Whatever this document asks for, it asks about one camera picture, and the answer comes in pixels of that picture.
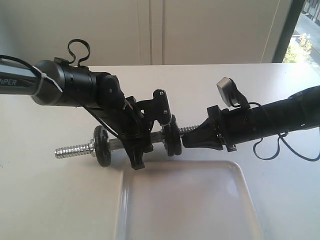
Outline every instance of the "white cabinet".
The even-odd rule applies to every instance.
[[[90,43],[87,65],[271,62],[291,0],[15,0],[0,9],[25,60],[69,58]],[[84,47],[72,46],[77,55]]]

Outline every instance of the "tree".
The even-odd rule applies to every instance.
[[[283,63],[302,63],[310,55],[311,49],[312,42],[307,38],[307,34],[302,34],[297,42],[295,38],[291,38]]]

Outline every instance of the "table surface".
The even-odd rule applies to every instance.
[[[151,99],[165,89],[180,127],[207,118],[207,107],[225,108],[216,83],[232,78],[249,101],[285,99],[320,78],[303,64],[221,64],[92,66],[116,74],[126,96]],[[54,149],[86,143],[99,125],[82,108],[40,106],[28,96],[0,96],[1,239],[106,240],[114,238],[124,150],[99,167],[90,156],[55,159]],[[261,156],[276,151],[276,137],[258,147]],[[319,130],[290,133],[287,141],[308,157],[319,152]],[[263,161],[242,143],[228,153],[182,149],[176,160],[229,160],[240,165],[265,239],[319,239],[320,162],[308,162],[283,145],[277,159]],[[144,160],[169,159],[160,143]]]

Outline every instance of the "black weight plate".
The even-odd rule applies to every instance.
[[[179,129],[178,129],[175,115],[172,115],[170,126],[171,126],[171,134],[172,134],[172,139],[174,144],[174,154],[181,155],[182,153],[181,139],[180,139]]]
[[[101,167],[108,167],[111,163],[111,152],[108,145],[108,133],[101,125],[93,132],[96,159]]]
[[[171,134],[171,126],[163,126],[162,130],[164,134],[164,145],[166,148],[166,153],[169,157],[172,157],[173,155],[175,155],[175,144]]]

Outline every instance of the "plastic tray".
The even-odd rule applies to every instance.
[[[261,240],[240,167],[229,161],[146,162],[125,170],[117,240]]]

